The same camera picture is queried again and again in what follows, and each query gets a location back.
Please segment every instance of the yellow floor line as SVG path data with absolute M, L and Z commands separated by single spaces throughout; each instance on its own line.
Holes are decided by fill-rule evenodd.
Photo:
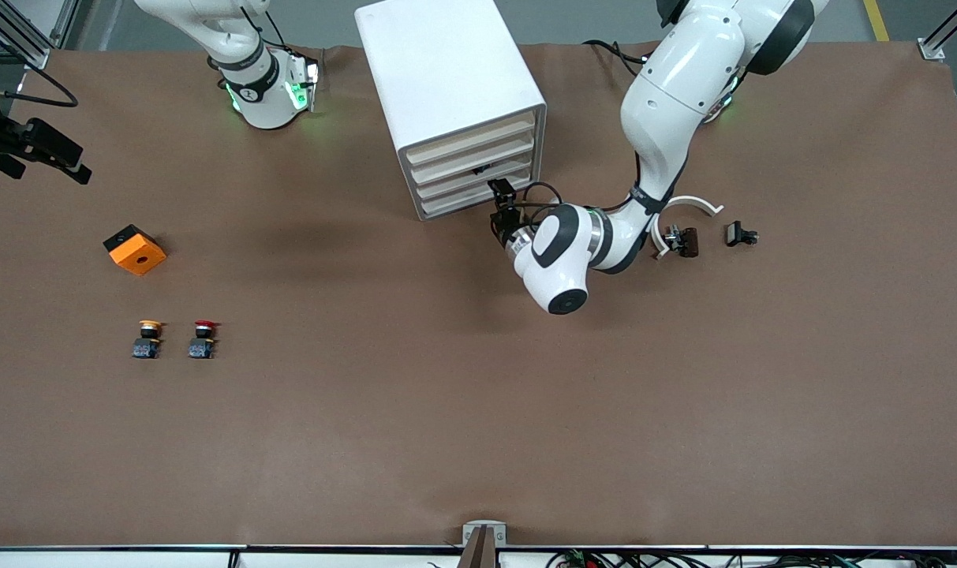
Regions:
M 881 18 L 881 9 L 878 0 L 864 0 L 864 9 L 871 20 L 871 29 L 874 30 L 874 39 L 878 42 L 888 42 L 888 30 L 885 29 L 885 20 Z

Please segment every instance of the orange and black box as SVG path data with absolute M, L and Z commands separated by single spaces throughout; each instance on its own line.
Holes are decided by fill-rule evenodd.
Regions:
M 136 276 L 145 274 L 166 259 L 166 253 L 156 241 L 133 224 L 103 241 L 103 247 L 117 266 Z

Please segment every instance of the brown tabletop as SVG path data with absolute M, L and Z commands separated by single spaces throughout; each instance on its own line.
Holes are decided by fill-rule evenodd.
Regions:
M 645 47 L 630 47 L 637 51 Z M 544 179 L 634 176 L 630 76 L 523 47 Z M 813 44 L 692 143 L 701 256 L 547 316 L 483 205 L 418 222 L 361 50 L 258 132 L 200 53 L 57 53 L 17 104 L 92 183 L 0 175 L 0 545 L 957 544 L 957 102 L 911 43 Z M 31 92 L 49 93 L 28 81 Z M 494 96 L 494 86 L 490 86 Z M 759 230 L 726 248 L 723 224 Z M 134 223 L 143 278 L 102 242 Z M 129 356 L 138 320 L 164 355 Z M 219 355 L 186 358 L 193 320 Z

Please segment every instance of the robotic arm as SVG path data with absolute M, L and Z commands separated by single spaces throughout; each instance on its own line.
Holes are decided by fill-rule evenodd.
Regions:
M 618 274 L 633 263 L 685 168 L 695 129 L 741 69 L 768 75 L 792 60 L 825 4 L 658 0 L 665 24 L 676 26 L 622 101 L 622 130 L 640 172 L 626 201 L 613 212 L 560 204 L 536 231 L 493 215 L 515 272 L 542 309 L 575 312 L 587 299 L 587 269 Z
M 278 129 L 312 111 L 316 62 L 285 47 L 266 46 L 248 16 L 270 0 L 135 0 L 138 7 L 179 28 L 211 55 L 226 78 L 233 107 L 258 129 Z

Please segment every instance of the white box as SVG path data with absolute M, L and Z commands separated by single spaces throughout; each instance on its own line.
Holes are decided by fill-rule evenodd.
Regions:
M 418 216 L 539 179 L 547 108 L 493 0 L 385 0 L 355 12 Z

